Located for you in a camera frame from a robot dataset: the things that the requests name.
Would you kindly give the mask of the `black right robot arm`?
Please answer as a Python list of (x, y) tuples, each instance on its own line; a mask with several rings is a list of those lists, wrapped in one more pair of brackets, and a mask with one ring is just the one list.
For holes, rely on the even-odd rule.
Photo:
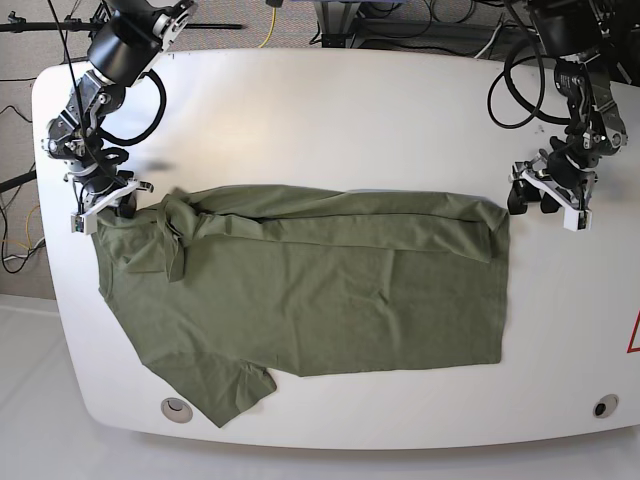
[[(88, 50), (90, 68), (73, 78), (70, 98), (57, 118), (47, 126), (44, 150), (63, 161), (73, 181), (81, 185), (78, 213), (106, 199), (115, 214), (131, 218), (136, 195), (127, 187), (134, 173), (120, 170), (129, 154), (126, 149), (147, 139), (166, 111), (167, 94), (153, 65), (174, 43), (197, 10), (195, 1), (178, 1), (153, 6), (147, 1), (108, 1), (106, 23), (93, 37)], [(102, 128), (106, 116), (124, 103), (126, 91), (148, 78), (157, 87), (159, 107), (150, 126), (142, 133), (123, 139)]]

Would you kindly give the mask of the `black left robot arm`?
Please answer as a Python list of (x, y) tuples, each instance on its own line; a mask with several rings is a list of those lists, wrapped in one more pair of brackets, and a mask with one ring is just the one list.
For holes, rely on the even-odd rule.
[[(587, 1), (528, 1), (525, 9), (532, 25), (527, 27), (512, 2), (506, 2), (505, 7), (523, 37), (506, 56), (499, 78), (527, 111), (528, 122), (539, 119), (559, 125), (566, 135), (564, 139), (552, 137), (549, 150), (540, 150), (534, 159), (513, 165), (507, 209), (512, 215), (523, 215), (529, 205), (537, 203), (545, 214), (564, 209), (584, 219), (598, 180), (600, 159), (615, 155), (628, 140), (601, 54), (603, 34), (596, 14)], [(566, 99), (568, 117), (543, 111), (544, 86), (534, 103), (517, 90), (511, 71), (525, 48), (532, 50), (538, 65), (544, 58), (554, 60), (553, 82)]]

